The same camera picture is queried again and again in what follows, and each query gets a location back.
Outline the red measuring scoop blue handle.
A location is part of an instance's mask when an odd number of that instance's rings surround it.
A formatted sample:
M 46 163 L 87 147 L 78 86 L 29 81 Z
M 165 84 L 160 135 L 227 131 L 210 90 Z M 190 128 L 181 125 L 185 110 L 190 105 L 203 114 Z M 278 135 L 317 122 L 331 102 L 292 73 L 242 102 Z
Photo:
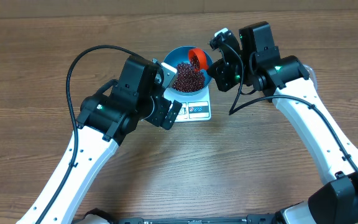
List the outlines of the red measuring scoop blue handle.
M 188 59 L 195 71 L 207 70 L 209 68 L 205 52 L 199 48 L 192 48 L 188 51 Z

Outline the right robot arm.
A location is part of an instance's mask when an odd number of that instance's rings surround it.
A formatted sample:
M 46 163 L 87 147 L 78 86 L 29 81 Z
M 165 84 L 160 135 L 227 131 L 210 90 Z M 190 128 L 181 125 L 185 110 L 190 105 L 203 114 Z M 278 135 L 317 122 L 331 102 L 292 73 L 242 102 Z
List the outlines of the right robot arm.
M 209 41 L 222 57 L 208 68 L 220 91 L 251 86 L 289 120 L 318 169 L 322 187 L 308 200 L 247 223 L 358 223 L 358 148 L 321 101 L 307 68 L 296 56 L 281 57 L 269 23 L 234 35 L 221 29 Z

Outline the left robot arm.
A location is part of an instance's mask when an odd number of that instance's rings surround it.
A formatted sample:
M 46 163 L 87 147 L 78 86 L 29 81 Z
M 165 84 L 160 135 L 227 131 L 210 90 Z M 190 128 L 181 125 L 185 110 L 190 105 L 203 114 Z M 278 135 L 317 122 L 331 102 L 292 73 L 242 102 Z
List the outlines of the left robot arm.
M 71 223 L 92 182 L 119 145 L 113 140 L 105 141 L 102 133 L 85 127 L 79 130 L 79 146 L 74 166 L 60 193 L 51 205 L 65 172 L 70 167 L 74 153 L 75 137 L 72 136 L 61 161 L 43 191 L 18 223 Z

